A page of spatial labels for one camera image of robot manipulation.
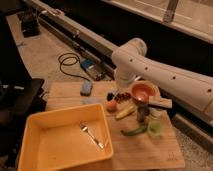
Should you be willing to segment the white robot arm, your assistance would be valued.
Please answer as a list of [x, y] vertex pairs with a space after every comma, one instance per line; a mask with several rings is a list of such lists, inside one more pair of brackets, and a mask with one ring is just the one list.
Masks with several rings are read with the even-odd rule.
[[156, 62], [148, 59], [146, 52], [147, 46], [140, 38], [133, 38], [113, 51], [117, 84], [128, 87], [136, 76], [141, 76], [197, 117], [213, 122], [213, 77]]

